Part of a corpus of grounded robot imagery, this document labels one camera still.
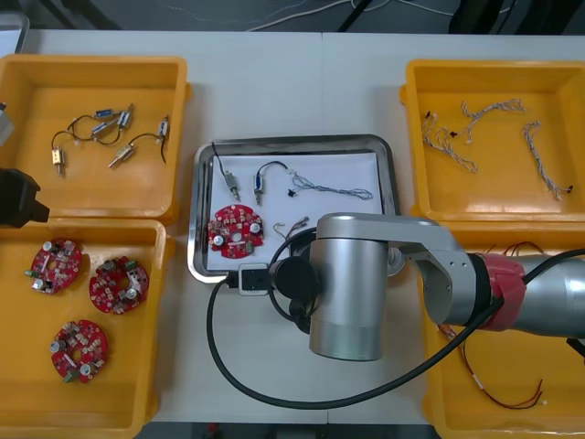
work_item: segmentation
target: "electrolytic capacitor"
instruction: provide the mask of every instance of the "electrolytic capacitor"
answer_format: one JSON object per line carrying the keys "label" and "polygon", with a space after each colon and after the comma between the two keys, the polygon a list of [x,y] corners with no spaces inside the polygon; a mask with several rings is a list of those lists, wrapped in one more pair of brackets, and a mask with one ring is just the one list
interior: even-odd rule
{"label": "electrolytic capacitor", "polygon": [[65,350],[66,347],[67,343],[65,343],[64,340],[55,340],[48,346],[48,350],[51,352],[51,354],[56,354],[61,350]]}
{"label": "electrolytic capacitor", "polygon": [[80,374],[84,377],[92,375],[95,372],[95,364],[93,363],[84,363],[80,366]]}

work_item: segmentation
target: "black object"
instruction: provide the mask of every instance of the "black object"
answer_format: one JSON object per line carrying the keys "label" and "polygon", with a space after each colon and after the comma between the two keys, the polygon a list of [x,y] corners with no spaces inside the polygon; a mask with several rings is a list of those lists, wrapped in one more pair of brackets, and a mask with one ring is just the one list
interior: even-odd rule
{"label": "black object", "polygon": [[209,304],[207,306],[207,344],[209,345],[209,352],[211,353],[211,357],[213,361],[216,363],[219,372],[223,375],[223,377],[236,389],[241,391],[243,394],[251,397],[252,399],[260,402],[264,402],[265,404],[273,405],[275,407],[282,407],[285,409],[295,409],[295,410],[333,410],[339,409],[341,407],[347,407],[349,405],[358,404],[360,402],[364,402],[367,400],[371,400],[376,398],[377,396],[383,395],[384,393],[388,393],[389,391],[393,391],[396,388],[406,384],[407,382],[414,380],[419,375],[423,374],[430,368],[432,368],[435,364],[439,361],[447,357],[451,352],[453,352],[459,345],[461,345],[466,338],[468,338],[478,327],[484,324],[484,322],[491,317],[498,309],[502,307],[504,304],[504,298],[500,297],[496,299],[487,309],[485,309],[473,322],[471,325],[466,327],[463,331],[461,331],[453,340],[447,343],[443,348],[441,348],[437,353],[435,353],[429,359],[423,361],[419,366],[414,368],[413,370],[405,373],[399,378],[383,384],[371,391],[365,391],[355,396],[350,396],[348,398],[342,398],[339,400],[331,400],[331,401],[320,401],[320,402],[305,402],[305,401],[288,401],[282,400],[280,398],[272,398],[271,396],[263,395],[262,393],[258,393],[246,387],[241,382],[239,382],[236,377],[234,377],[226,368],[221,356],[218,352],[218,346],[216,345],[216,340],[213,334],[213,310],[215,308],[216,298],[218,297],[219,288],[223,284],[229,284],[233,282],[233,272],[228,275],[228,278],[224,279],[220,283],[214,286],[213,291],[211,292],[211,296],[209,297]]}
{"label": "black object", "polygon": [[104,15],[91,0],[61,0],[61,3],[68,10],[82,14],[96,29],[122,30],[115,21]]}
{"label": "black object", "polygon": [[467,253],[475,270],[475,300],[473,302],[472,314],[463,324],[464,327],[469,325],[492,300],[492,285],[490,284],[490,274],[485,266],[484,258],[475,253]]}
{"label": "black object", "polygon": [[284,297],[306,304],[317,294],[317,273],[311,263],[301,256],[291,256],[276,262],[270,273],[272,286]]}
{"label": "black object", "polygon": [[577,351],[579,355],[585,358],[585,346],[576,338],[567,338],[567,344]]}
{"label": "black object", "polygon": [[504,0],[461,0],[449,23],[450,34],[488,34]]}
{"label": "black object", "polygon": [[29,221],[47,222],[48,207],[35,199],[39,190],[24,172],[0,168],[0,225],[20,229]]}
{"label": "black object", "polygon": [[76,26],[63,14],[51,0],[39,0],[42,4],[66,29],[77,29]]}
{"label": "black object", "polygon": [[532,0],[517,35],[560,35],[583,0]]}
{"label": "black object", "polygon": [[507,23],[508,18],[512,15],[512,11],[514,11],[514,8],[516,7],[517,3],[518,3],[518,0],[514,0],[512,5],[508,8],[508,11],[505,13],[504,19],[502,20],[502,23],[500,23],[500,27],[497,29],[497,32],[495,32],[496,34],[499,34],[500,32],[502,32],[502,29],[504,28],[505,24]]}
{"label": "black object", "polygon": [[356,9],[351,11],[349,17],[346,18],[346,21],[344,21],[341,27],[337,29],[337,32],[346,32],[351,27],[351,25],[353,25],[354,22],[359,18],[359,16],[362,15],[362,13],[366,10],[370,3],[372,3],[372,0],[361,0],[359,4],[356,6]]}
{"label": "black object", "polygon": [[241,271],[241,289],[244,291],[266,291],[270,282],[266,268]]}

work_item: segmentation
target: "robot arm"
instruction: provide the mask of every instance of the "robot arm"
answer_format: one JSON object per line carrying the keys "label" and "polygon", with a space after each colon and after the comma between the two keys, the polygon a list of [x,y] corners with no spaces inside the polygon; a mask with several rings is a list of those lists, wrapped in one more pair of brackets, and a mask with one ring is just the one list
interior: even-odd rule
{"label": "robot arm", "polygon": [[381,356],[388,247],[415,262],[437,325],[466,326],[503,296],[505,305],[484,329],[585,338],[585,261],[564,260],[525,285],[524,275],[546,256],[467,253],[446,228],[426,219],[336,213],[319,220],[311,245],[321,283],[311,319],[313,352],[336,359]]}

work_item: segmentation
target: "white wire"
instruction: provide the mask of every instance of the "white wire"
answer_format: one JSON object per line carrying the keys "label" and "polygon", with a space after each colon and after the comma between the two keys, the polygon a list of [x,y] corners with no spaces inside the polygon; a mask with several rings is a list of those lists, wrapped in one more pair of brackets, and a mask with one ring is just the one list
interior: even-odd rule
{"label": "white wire", "polygon": [[[187,9],[184,9],[183,7],[169,5],[165,0],[155,0],[155,1],[156,1],[156,3],[158,3],[159,5],[167,8],[167,9],[170,9],[172,11],[177,11],[177,12],[186,14],[186,15],[190,16],[191,18],[193,18],[196,21],[201,21],[201,22],[204,22],[204,23],[215,23],[215,24],[218,24],[218,25],[232,25],[232,24],[251,25],[251,24],[254,24],[254,23],[261,23],[262,21],[265,21],[266,19],[268,19],[268,18],[270,18],[272,16],[275,16],[277,14],[280,14],[280,12],[285,11],[287,9],[291,9],[291,8],[294,8],[294,7],[298,7],[298,6],[304,5],[309,0],[302,0],[301,2],[296,3],[294,5],[283,6],[280,9],[277,9],[276,11],[271,12],[270,14],[268,14],[267,16],[265,16],[263,19],[250,20],[250,21],[241,21],[241,20],[216,21],[216,20],[214,20],[212,18],[203,18],[203,17],[197,16],[193,12],[191,12],[191,11],[189,11]],[[335,6],[338,6],[338,5],[342,5],[344,3],[349,3],[355,9],[356,8],[355,1],[356,0],[338,0],[336,2],[333,2],[333,3],[329,4],[329,5],[321,6],[321,7],[317,8],[317,9],[312,9],[310,11],[305,11],[305,12],[300,12],[298,14],[292,14],[291,16],[285,16],[283,18],[280,18],[278,20],[272,21],[272,22],[267,23],[265,25],[260,25],[260,26],[257,26],[257,27],[253,27],[252,29],[246,30],[246,32],[254,32],[254,31],[257,31],[257,30],[265,29],[267,27],[273,27],[273,26],[279,25],[280,23],[284,23],[285,21],[289,21],[289,20],[292,20],[294,18],[297,18],[299,16],[310,16],[312,14],[317,14],[319,12],[325,11],[326,9],[329,9],[331,7],[335,7]],[[392,1],[396,1],[397,3],[402,3],[403,5],[407,5],[407,6],[417,7],[418,9],[422,9],[422,10],[427,11],[427,12],[432,12],[433,14],[438,14],[440,16],[453,16],[452,13],[444,12],[444,11],[439,11],[437,9],[433,9],[431,7],[427,7],[427,6],[423,6],[423,5],[418,5],[418,4],[412,3],[412,2],[407,2],[406,0],[384,0],[380,5],[371,6],[370,8],[365,9],[365,12],[375,11],[376,9],[379,9],[381,7],[384,7],[386,5],[389,5],[390,3],[392,3]],[[500,14],[503,14],[504,12],[507,12],[509,9],[510,9],[509,7],[505,8],[505,9],[502,9],[500,11]]]}
{"label": "white wire", "polygon": [[255,32],[257,30],[261,30],[261,29],[265,29],[267,27],[272,27],[272,26],[276,26],[279,25],[280,23],[283,23],[285,21],[289,21],[292,20],[293,18],[297,18],[299,16],[310,16],[312,14],[316,14],[318,12],[322,12],[325,11],[325,9],[329,9],[330,7],[334,7],[334,6],[338,6],[338,5],[342,5],[343,3],[351,3],[351,0],[338,0],[337,2],[331,3],[329,5],[325,5],[322,7],[319,7],[317,9],[313,9],[311,11],[305,11],[305,12],[300,12],[298,14],[293,14],[291,16],[286,16],[284,18],[281,18],[279,20],[276,21],[272,21],[270,23],[267,23],[265,25],[261,25],[261,26],[257,26],[257,27],[253,27],[252,29],[248,29],[246,32]]}

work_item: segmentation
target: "electronic component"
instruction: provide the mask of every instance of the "electronic component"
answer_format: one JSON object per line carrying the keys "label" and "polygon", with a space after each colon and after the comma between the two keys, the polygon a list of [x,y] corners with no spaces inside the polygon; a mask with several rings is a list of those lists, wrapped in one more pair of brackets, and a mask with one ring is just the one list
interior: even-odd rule
{"label": "electronic component", "polygon": [[127,313],[146,300],[148,274],[127,257],[105,261],[90,279],[90,300],[103,313]]}
{"label": "electronic component", "polygon": [[25,275],[34,279],[34,290],[55,294],[75,280],[80,267],[81,251],[75,242],[56,239],[43,244]]}
{"label": "electronic component", "polygon": [[264,194],[264,181],[260,174],[254,176],[254,197],[256,198],[256,204],[262,205],[262,195]]}
{"label": "electronic component", "polygon": [[118,126],[120,126],[121,129],[127,130],[128,128],[130,128],[130,124],[132,123],[133,111],[134,105],[133,103],[131,103],[130,106],[128,107],[128,110],[120,113],[120,117],[118,118]]}
{"label": "electronic component", "polygon": [[91,128],[91,137],[93,139],[101,139],[109,134],[116,126],[116,121],[102,122]]}
{"label": "electronic component", "polygon": [[98,110],[97,112],[95,112],[95,119],[100,121],[100,120],[110,120],[114,117],[116,117],[116,115],[118,115],[120,112],[114,112],[114,110],[107,109],[107,110]]}
{"label": "electronic component", "polygon": [[106,364],[108,340],[98,325],[90,320],[80,320],[66,323],[48,350],[63,381],[87,383]]}
{"label": "electronic component", "polygon": [[127,144],[125,145],[120,151],[116,153],[113,160],[108,165],[109,168],[114,168],[119,165],[121,162],[125,162],[128,160],[131,155],[134,154],[135,148],[134,145]]}
{"label": "electronic component", "polygon": [[211,250],[220,251],[224,258],[245,258],[263,244],[262,219],[247,206],[227,206],[209,222],[207,236]]}
{"label": "electronic component", "polygon": [[243,263],[238,268],[238,285],[241,295],[266,295],[271,281],[265,263]]}
{"label": "electronic component", "polygon": [[53,165],[57,167],[57,173],[60,177],[65,176],[65,151],[60,148],[54,148],[51,150],[51,158]]}
{"label": "electronic component", "polygon": [[238,182],[236,181],[236,178],[234,177],[234,175],[231,172],[224,171],[223,164],[221,163],[221,158],[219,158],[218,150],[216,149],[216,144],[211,142],[211,148],[213,148],[213,154],[215,154],[216,158],[218,159],[219,172],[221,172],[221,175],[223,176],[223,179],[226,182],[226,186],[228,187],[229,192],[231,192],[231,195],[234,196],[236,201],[239,201],[240,200],[239,188],[238,188]]}
{"label": "electronic component", "polygon": [[238,190],[238,183],[236,182],[236,178],[229,171],[226,171],[225,174],[223,175],[223,177],[226,180],[226,186],[228,187],[229,192],[231,192],[231,194],[234,196],[236,201],[239,201],[239,190]]}
{"label": "electronic component", "polygon": [[165,115],[165,118],[158,124],[158,136],[166,139],[166,134],[168,133],[168,114]]}

